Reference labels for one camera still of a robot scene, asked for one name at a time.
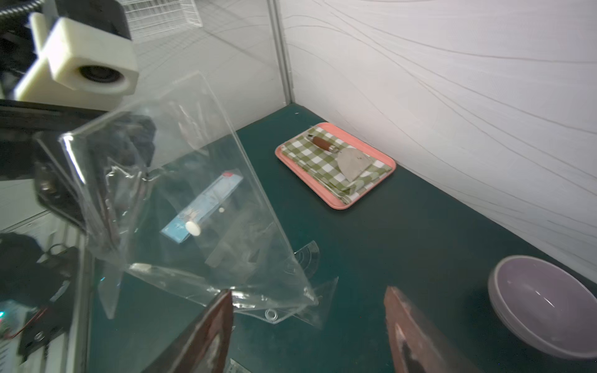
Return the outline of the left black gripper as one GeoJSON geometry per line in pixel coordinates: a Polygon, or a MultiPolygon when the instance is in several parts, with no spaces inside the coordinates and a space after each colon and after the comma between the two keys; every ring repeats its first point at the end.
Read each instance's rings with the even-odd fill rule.
{"type": "Polygon", "coordinates": [[[31,179],[42,207],[84,229],[76,183],[59,138],[103,114],[99,110],[3,99],[1,180],[31,179]]]}

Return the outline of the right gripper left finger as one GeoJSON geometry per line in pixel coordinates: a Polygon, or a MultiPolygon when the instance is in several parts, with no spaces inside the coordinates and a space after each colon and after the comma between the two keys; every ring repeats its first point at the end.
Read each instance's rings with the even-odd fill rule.
{"type": "Polygon", "coordinates": [[[232,292],[226,289],[144,371],[225,371],[233,317],[232,292]]]}

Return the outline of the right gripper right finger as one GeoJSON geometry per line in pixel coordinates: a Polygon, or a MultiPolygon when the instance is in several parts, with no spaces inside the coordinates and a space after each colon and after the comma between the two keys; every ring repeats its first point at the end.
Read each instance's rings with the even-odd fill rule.
{"type": "Polygon", "coordinates": [[[479,372],[396,287],[384,295],[395,372],[479,372]]]}

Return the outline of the clear plastic pouch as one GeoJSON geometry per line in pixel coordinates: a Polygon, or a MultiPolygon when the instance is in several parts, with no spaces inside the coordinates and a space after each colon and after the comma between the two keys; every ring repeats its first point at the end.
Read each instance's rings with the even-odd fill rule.
{"type": "Polygon", "coordinates": [[[212,88],[194,73],[60,134],[87,249],[116,271],[280,323],[318,303],[212,88]]]}

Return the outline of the blue ruler set package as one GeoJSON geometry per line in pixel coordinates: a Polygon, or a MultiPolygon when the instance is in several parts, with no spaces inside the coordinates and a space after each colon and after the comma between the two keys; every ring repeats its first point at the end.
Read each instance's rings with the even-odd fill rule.
{"type": "Polygon", "coordinates": [[[200,236],[205,222],[216,211],[222,211],[224,202],[243,180],[237,173],[224,172],[162,228],[160,233],[177,244],[181,244],[189,236],[200,236]]]}

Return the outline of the clear protractor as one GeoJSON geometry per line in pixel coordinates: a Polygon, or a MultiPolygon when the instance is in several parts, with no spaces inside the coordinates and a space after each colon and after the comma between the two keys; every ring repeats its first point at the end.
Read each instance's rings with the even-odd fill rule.
{"type": "Polygon", "coordinates": [[[310,279],[316,274],[320,264],[320,248],[315,241],[311,241],[295,252],[295,259],[310,279]]]}

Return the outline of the clear triangle set square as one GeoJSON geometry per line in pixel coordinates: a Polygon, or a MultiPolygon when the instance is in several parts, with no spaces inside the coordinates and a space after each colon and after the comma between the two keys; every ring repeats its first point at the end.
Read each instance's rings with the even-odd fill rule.
{"type": "Polygon", "coordinates": [[[327,281],[314,289],[318,303],[294,315],[298,320],[317,329],[323,329],[328,319],[339,278],[327,281]]]}

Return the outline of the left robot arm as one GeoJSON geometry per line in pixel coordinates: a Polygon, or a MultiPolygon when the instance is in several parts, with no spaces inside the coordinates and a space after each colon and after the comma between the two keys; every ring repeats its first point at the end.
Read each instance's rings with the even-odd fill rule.
{"type": "MultiPolygon", "coordinates": [[[[156,126],[147,116],[124,111],[42,104],[1,103],[1,179],[31,179],[37,201],[89,235],[97,254],[117,255],[121,229],[137,177],[155,152],[156,126]]],[[[1,298],[39,310],[21,332],[20,351],[34,353],[51,337],[72,330],[80,255],[68,246],[48,264],[34,257],[41,246],[31,236],[1,236],[1,298]]]]}

